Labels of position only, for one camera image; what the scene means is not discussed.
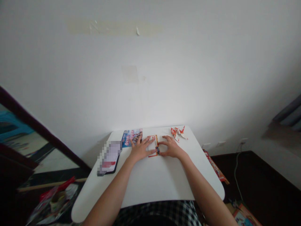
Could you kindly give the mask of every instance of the white table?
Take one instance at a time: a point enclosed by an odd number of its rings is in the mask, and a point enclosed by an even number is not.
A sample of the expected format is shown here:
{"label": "white table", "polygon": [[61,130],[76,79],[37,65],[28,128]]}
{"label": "white table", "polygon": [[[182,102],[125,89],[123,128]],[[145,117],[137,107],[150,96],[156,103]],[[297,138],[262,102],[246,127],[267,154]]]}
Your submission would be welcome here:
{"label": "white table", "polygon": [[[123,132],[124,130],[112,132],[108,140],[120,141]],[[184,133],[188,140],[180,137],[178,145],[188,153],[197,169],[221,199],[224,199],[224,188],[189,126],[185,126]],[[157,135],[159,142],[165,140],[162,138],[163,135],[172,136],[170,127],[143,129],[143,138],[151,135]],[[160,150],[166,151],[166,147],[160,145]],[[98,177],[97,168],[100,160],[96,161],[72,208],[71,217],[74,222],[79,223],[85,220],[130,152],[131,148],[123,148],[114,174]],[[121,208],[163,200],[195,200],[180,161],[171,157],[154,156],[137,162],[131,172]]]}

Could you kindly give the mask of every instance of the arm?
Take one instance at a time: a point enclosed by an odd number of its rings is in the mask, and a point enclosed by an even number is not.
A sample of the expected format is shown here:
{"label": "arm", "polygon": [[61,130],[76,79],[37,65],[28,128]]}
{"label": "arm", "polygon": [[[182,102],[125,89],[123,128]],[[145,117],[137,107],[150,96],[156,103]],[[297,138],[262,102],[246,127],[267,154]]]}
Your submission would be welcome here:
{"label": "arm", "polygon": [[146,147],[154,140],[148,141],[148,138],[146,138],[142,143],[140,143],[140,140],[141,136],[139,136],[136,145],[134,145],[131,140],[132,151],[130,156],[126,159],[118,174],[98,199],[85,219],[83,226],[102,226],[112,225],[114,223],[119,213],[129,177],[135,163],[156,151],[145,151]]}
{"label": "arm", "polygon": [[172,137],[163,136],[163,138],[166,138],[167,142],[163,141],[158,144],[167,145],[168,150],[166,152],[162,152],[161,155],[171,156],[180,160],[185,170],[193,196],[201,211],[204,213],[209,225],[237,226],[234,217],[227,209],[226,205],[191,161],[188,154],[177,145]]}

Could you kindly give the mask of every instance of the pixelated area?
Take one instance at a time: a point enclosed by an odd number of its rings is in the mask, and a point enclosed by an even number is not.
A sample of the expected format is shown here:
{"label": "pixelated area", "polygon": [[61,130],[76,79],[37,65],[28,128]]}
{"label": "pixelated area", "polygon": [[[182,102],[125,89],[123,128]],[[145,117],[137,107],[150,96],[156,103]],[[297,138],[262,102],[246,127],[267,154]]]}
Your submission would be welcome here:
{"label": "pixelated area", "polygon": [[122,152],[121,141],[107,141],[102,147],[102,152],[99,153],[98,159],[101,159],[97,168],[97,176],[103,176],[106,172],[112,172],[117,158]]}

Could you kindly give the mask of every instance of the red paper model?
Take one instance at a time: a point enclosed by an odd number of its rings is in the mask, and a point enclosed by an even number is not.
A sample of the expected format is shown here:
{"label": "red paper model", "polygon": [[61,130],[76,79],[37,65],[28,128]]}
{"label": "red paper model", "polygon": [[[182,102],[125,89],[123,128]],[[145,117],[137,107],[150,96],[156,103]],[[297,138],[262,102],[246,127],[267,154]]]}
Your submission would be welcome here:
{"label": "red paper model", "polygon": [[185,139],[188,139],[185,134],[184,134],[184,129],[185,129],[185,126],[183,127],[182,130],[180,130],[179,128],[175,127],[175,128],[171,128],[171,132],[172,132],[172,135],[174,136],[174,138],[176,139],[176,141],[180,142],[180,139],[179,139],[179,135],[181,135],[183,138]]}

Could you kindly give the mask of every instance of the colorful card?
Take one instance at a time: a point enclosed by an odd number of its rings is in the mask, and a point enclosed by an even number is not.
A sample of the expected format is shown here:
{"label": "colorful card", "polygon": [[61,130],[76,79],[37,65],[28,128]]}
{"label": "colorful card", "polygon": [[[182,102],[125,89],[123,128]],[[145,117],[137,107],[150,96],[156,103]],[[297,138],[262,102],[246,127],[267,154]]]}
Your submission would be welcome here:
{"label": "colorful card", "polygon": [[142,129],[134,129],[134,130],[125,130],[122,136],[122,147],[127,148],[131,147],[132,144],[130,139],[133,140],[134,144],[137,143],[138,137],[142,136]]}
{"label": "colorful card", "polygon": [[155,153],[149,155],[148,157],[154,157],[154,156],[158,156],[160,155],[160,149],[159,149],[159,145],[158,145],[158,137],[157,135],[152,135],[149,137],[148,140],[155,140],[153,143],[151,143],[147,148],[146,150],[147,151],[151,151],[151,150],[156,150]]}

